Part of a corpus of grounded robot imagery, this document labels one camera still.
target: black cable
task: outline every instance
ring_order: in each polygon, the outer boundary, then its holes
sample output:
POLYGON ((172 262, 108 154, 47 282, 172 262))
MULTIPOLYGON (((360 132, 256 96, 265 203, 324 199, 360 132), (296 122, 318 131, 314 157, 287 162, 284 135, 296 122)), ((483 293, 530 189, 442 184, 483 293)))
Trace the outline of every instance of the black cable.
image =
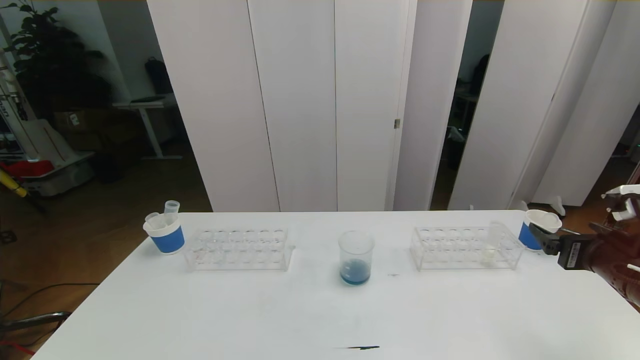
POLYGON ((51 288, 55 288, 57 286, 98 286, 98 285, 100 285, 99 282, 63 282, 61 284, 53 284, 53 285, 45 286, 44 288, 42 288, 40 290, 36 290, 33 293, 31 293, 29 296, 27 296, 26 298, 22 299, 22 301, 20 301, 17 305, 13 306, 9 311, 7 311, 5 314, 3 314, 3 316, 7 316, 10 313, 14 312, 18 307, 23 305, 25 302, 27 302, 27 300, 29 300, 30 298, 32 298, 36 294, 39 294, 39 293, 41 293, 41 292, 43 292, 45 290, 51 289, 51 288))

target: potted plant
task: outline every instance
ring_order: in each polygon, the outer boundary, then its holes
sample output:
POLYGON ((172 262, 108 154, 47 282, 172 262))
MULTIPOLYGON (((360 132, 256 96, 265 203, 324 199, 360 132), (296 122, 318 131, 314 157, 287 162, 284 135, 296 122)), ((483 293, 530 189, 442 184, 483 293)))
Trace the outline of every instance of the potted plant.
POLYGON ((26 0, 4 8, 26 14, 4 51, 17 55, 16 78, 38 117, 51 121, 54 111, 111 104, 111 85, 92 69, 103 54, 86 50, 76 33, 58 24, 53 17, 58 8, 40 13, 26 0))

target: test tube rack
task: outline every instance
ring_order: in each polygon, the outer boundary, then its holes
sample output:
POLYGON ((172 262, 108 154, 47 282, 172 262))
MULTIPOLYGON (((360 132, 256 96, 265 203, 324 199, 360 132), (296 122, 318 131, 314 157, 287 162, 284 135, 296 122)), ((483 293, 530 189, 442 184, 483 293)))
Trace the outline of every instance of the test tube rack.
POLYGON ((286 229, 199 229, 184 255, 192 271, 286 271, 294 249, 286 229))
POLYGON ((500 222, 486 227, 416 227, 410 252, 418 271, 515 269, 524 246, 500 222))

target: glass beaker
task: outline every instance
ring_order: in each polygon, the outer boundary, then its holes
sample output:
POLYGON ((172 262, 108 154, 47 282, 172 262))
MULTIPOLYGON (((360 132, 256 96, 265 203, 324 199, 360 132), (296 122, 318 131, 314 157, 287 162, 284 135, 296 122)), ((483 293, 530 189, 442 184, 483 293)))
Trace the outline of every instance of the glass beaker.
POLYGON ((338 239, 340 277, 350 285, 361 285, 371 276, 373 236, 362 231, 347 231, 338 239))

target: wooden floor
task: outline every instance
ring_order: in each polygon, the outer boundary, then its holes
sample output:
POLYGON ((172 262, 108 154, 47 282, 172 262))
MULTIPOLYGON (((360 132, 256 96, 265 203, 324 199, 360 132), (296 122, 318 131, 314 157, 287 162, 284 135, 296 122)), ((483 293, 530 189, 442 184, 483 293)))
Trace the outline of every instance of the wooden floor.
MULTIPOLYGON (((43 199, 46 216, 14 194, 0 193, 0 228, 14 230, 19 238, 0 247, 0 279, 19 284, 3 289, 0 309, 7 311, 33 290, 50 284, 103 281, 146 238, 141 228, 145 215, 161 211, 168 199, 180 201, 183 212, 211 211, 195 159, 188 150, 182 152, 183 160, 142 161, 116 183, 93 180, 57 198, 43 199)), ((601 222, 606 214, 599 195, 624 183, 633 167, 626 160, 610 163, 585 205, 568 209, 565 226, 589 232, 589 221, 601 222)), ((10 318, 72 311, 92 290, 92 286, 47 290, 10 318)), ((29 343, 50 328, 11 334, 5 340, 29 343)), ((25 358, 13 349, 0 350, 0 359, 25 358)))

